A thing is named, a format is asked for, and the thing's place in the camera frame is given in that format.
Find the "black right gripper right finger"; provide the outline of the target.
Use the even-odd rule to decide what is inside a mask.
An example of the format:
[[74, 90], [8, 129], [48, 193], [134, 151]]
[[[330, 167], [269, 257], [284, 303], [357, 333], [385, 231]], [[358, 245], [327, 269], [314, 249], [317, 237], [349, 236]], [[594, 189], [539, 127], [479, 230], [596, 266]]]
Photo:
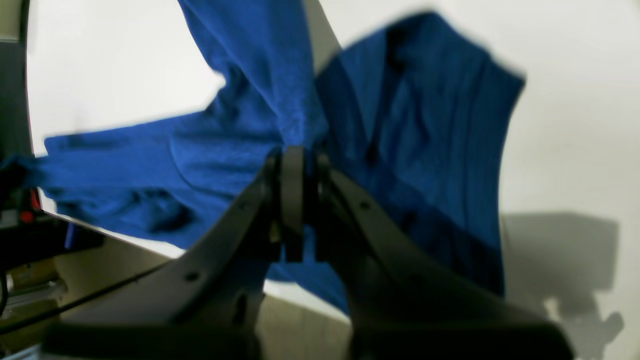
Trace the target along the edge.
[[345, 287], [350, 359], [573, 359], [558, 326], [437, 264], [326, 154], [314, 163], [317, 259]]

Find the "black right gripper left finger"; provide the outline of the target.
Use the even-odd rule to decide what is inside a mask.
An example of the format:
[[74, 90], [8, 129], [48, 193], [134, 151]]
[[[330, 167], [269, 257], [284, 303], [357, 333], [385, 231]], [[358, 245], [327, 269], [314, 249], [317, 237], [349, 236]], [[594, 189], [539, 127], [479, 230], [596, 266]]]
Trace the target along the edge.
[[197, 244], [54, 326], [41, 359], [262, 359], [255, 326], [266, 273], [303, 260], [305, 159], [300, 146], [272, 151]]

